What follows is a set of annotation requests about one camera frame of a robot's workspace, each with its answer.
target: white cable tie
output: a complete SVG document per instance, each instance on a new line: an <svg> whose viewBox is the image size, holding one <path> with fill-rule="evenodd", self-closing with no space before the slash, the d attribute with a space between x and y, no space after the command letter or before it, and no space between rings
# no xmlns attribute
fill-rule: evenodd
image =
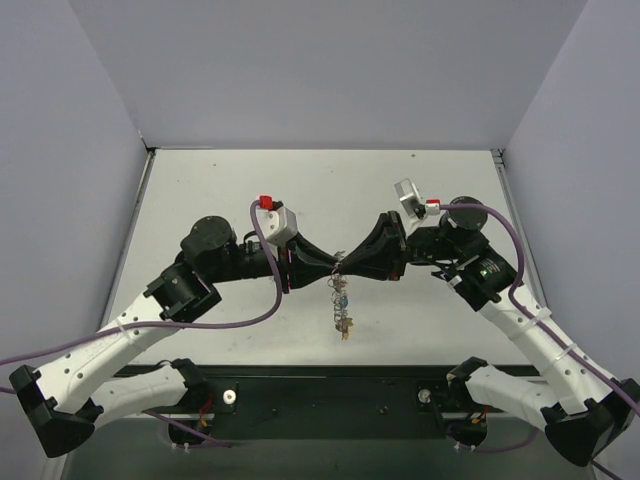
<svg viewBox="0 0 640 480"><path fill-rule="evenodd" d="M564 357L567 356L567 354L573 350L574 348L576 348L576 344L572 343L571 345L568 345L567 348L565 348L562 352L560 352L558 354L558 356L556 358L554 358L553 360L551 360L549 362L549 365L547 365L545 368L543 368L542 370L540 370L540 375L544 376L545 373L547 373L551 368L553 368L553 366L558 363L560 360L562 360Z"/></svg>
<svg viewBox="0 0 640 480"><path fill-rule="evenodd" d="M507 338L512 342L515 342L518 338L520 338L522 335L524 335L533 327L535 327L539 321L546 320L547 318L550 318L550 317L551 317L551 310L549 310L547 307L544 307L542 310L540 310L537 313L535 317L529 319L527 323L525 323L521 328L517 329L511 335L508 335Z"/></svg>
<svg viewBox="0 0 640 480"><path fill-rule="evenodd" d="M120 331L124 334L125 338L127 339L127 342L129 342L129 345L131 345L133 348L138 350L140 353L144 353L144 348L142 348L140 345L136 343L136 341L133 339L129 331L126 328L124 328L122 323L120 323L120 319L116 317L114 321L116 322L116 325L118 325L118 328L120 329Z"/></svg>

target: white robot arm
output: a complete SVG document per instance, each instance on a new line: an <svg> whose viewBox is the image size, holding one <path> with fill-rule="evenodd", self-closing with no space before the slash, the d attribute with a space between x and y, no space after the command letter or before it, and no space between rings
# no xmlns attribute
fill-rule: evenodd
<svg viewBox="0 0 640 480"><path fill-rule="evenodd" d="M472 357L448 374L451 395L461 408L491 406L521 418L544 430L569 461L586 465L628 427L633 416L632 407L594 372L610 379L636 402L640 387L631 379L618 381L588 359L552 320L551 312L541 308L527 286L516 281L515 270L480 233L486 213L452 209L441 216L438 226L421 227L422 218L440 214L440 203L422 201L410 181L396 185L396 190L411 219L411 234L405 234L397 212L381 214L365 241L340 261L302 237L295 215L269 197L261 197L260 202L264 209L261 230L268 234L262 245L246 238L238 245L221 217L199 220L181 242L176 261L101 330L102 338L38 369L23 366L11 375L47 455L73 450L97 427L117 418L158 406L197 408L208 396L219 397L222 392L213 392L189 360L175 360L145 375L112 377L180 328L216 328L192 325L220 302L215 284L271 276L276 272L276 267L270 268L273 256L276 277L285 293L335 271L397 281L407 264L436 267L439 271L434 276L445 280L472 309L498 327L546 382L511 377ZM479 204L469 197L452 203ZM532 312L533 318L510 299L514 282L518 287L512 299ZM233 327L250 324L239 322Z"/></svg>

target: white table surface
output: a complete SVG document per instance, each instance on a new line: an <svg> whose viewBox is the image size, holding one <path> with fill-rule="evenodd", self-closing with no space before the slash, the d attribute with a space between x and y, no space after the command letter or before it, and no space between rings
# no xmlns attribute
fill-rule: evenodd
<svg viewBox="0 0 640 480"><path fill-rule="evenodd" d="M180 240L206 215L225 217L239 238L252 230L249 205L272 195L298 217L300 232L329 253L351 251L379 213L402 210L393 185L411 178L425 198L478 198L509 217L488 151L158 150L111 316L166 268ZM515 265L502 227L483 232ZM217 285L223 301L199 322L253 318L274 300L271 279ZM286 295L262 324L227 331L182 331L134 360L191 358L198 364L451 365L474 355L494 364L527 364L489 322L427 267L407 267L400 282L349 277L348 341L334 330L325 280Z"/></svg>

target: metal screw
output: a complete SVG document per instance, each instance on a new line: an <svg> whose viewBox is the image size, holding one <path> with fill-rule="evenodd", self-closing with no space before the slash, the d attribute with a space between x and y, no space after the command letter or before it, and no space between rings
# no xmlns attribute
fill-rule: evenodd
<svg viewBox="0 0 640 480"><path fill-rule="evenodd" d="M429 403L431 401L431 392L423 388L418 392L418 400L420 400L420 403Z"/></svg>

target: keychain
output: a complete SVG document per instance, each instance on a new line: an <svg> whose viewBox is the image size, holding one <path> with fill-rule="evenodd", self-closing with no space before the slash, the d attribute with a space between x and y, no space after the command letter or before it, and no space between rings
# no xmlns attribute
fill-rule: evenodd
<svg viewBox="0 0 640 480"><path fill-rule="evenodd" d="M338 259L336 266L331 272L331 277L327 281L327 285L331 287L331 301L333 303L333 322L337 331L342 333L342 339L349 338L349 328L353 327L353 319L349 317L347 307L349 306L349 297L347 296L347 277L338 273L340 261L344 258L345 252L337 252L335 257Z"/></svg>

